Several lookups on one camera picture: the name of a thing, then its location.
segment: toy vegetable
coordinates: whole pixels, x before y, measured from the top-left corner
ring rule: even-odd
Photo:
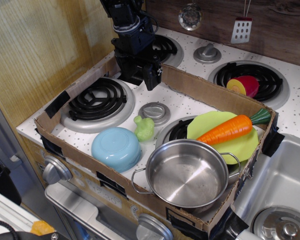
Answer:
[[[138,138],[139,142],[149,140],[154,134],[154,121],[147,117],[142,119],[141,116],[136,116],[134,118],[136,124],[136,129],[134,134]]]
[[[258,80],[255,77],[248,75],[230,79],[226,84],[227,89],[231,89],[251,98],[255,97],[258,93],[259,86]]]
[[[209,130],[196,140],[208,145],[221,144],[248,134],[253,128],[252,125],[267,124],[270,119],[271,115],[266,109],[259,110],[250,118],[246,115],[238,115]]]

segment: stainless steel pot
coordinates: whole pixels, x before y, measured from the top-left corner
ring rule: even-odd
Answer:
[[[221,155],[234,157],[240,170],[229,176]],[[136,189],[134,175],[146,170],[153,192]],[[213,147],[192,139],[167,142],[153,151],[146,168],[132,174],[132,186],[140,194],[156,194],[162,200],[182,208],[207,207],[225,191],[229,177],[239,175],[240,161],[231,153],[218,153]]]

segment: black coil burner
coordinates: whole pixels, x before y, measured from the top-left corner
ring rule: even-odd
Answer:
[[[283,80],[271,69],[257,64],[237,65],[228,63],[217,72],[216,84],[226,87],[230,79],[240,76],[253,76],[259,82],[259,91],[254,97],[258,101],[265,101],[276,96],[283,87]]]
[[[160,57],[161,61],[164,61],[170,54],[176,54],[178,51],[177,47],[170,39],[161,35],[155,35],[153,49],[156,52],[156,55]]]
[[[123,103],[126,103],[126,95],[122,86],[111,79],[100,78],[69,102],[69,114],[74,121],[97,120],[114,113]]]
[[[169,141],[176,140],[176,139],[185,139],[187,137],[187,129],[188,125],[193,121],[192,119],[188,120],[180,120],[178,124],[176,124],[170,133]]]

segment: gray knob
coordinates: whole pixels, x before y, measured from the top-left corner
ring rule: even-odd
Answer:
[[[156,218],[142,213],[139,216],[139,226],[136,229],[138,240],[172,240],[171,231]]]
[[[166,123],[170,117],[171,113],[169,108],[160,102],[150,102],[141,107],[139,110],[139,115],[144,118],[151,118],[154,121],[154,125],[161,126]]]
[[[207,44],[195,50],[193,57],[202,64],[213,64],[221,59],[221,52],[213,44]]]
[[[293,223],[287,223],[283,227],[283,232],[286,237],[295,237],[298,233],[298,228]]]
[[[47,184],[55,184],[60,180],[68,181],[72,178],[69,169],[57,158],[48,155],[44,158],[44,163],[46,167],[42,178]]]

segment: coil burner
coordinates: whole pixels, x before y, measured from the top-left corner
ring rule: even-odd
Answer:
[[[180,44],[168,36],[155,35],[153,49],[159,56],[161,63],[177,68],[184,57]]]
[[[195,117],[184,117],[167,125],[157,137],[155,148],[171,140],[185,139],[187,137],[187,127]]]
[[[78,133],[99,133],[131,115],[134,95],[124,82],[99,78],[62,109],[61,123]]]
[[[223,64],[212,71],[208,81],[226,87],[230,79],[245,75],[253,76],[259,82],[259,91],[254,99],[275,110],[287,102],[290,89],[286,78],[276,69],[260,62],[236,61]]]

